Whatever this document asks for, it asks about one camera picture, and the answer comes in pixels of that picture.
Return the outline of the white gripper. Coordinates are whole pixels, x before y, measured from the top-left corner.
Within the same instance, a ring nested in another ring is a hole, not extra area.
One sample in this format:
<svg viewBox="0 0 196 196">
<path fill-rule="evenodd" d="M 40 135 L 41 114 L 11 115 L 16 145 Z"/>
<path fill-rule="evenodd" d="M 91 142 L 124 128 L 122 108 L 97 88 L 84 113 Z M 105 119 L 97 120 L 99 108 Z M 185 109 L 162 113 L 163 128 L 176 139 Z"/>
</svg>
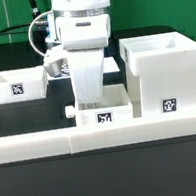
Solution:
<svg viewBox="0 0 196 196">
<path fill-rule="evenodd" d="M 51 77 L 60 73 L 63 63 L 68 65 L 75 99 L 80 104 L 99 102 L 102 97 L 104 51 L 84 49 L 66 51 L 62 47 L 48 49 L 43 59 Z"/>
</svg>

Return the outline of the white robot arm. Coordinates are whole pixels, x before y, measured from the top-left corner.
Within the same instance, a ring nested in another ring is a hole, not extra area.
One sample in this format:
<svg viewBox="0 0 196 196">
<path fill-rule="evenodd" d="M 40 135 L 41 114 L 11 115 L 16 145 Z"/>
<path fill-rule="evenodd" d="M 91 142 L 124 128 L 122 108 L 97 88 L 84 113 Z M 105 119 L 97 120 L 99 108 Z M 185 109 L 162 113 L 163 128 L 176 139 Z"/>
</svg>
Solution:
<svg viewBox="0 0 196 196">
<path fill-rule="evenodd" d="M 101 99 L 104 49 L 111 34 L 110 0 L 52 0 L 54 46 L 43 62 L 48 74 L 68 65 L 74 96 L 80 104 Z"/>
</svg>

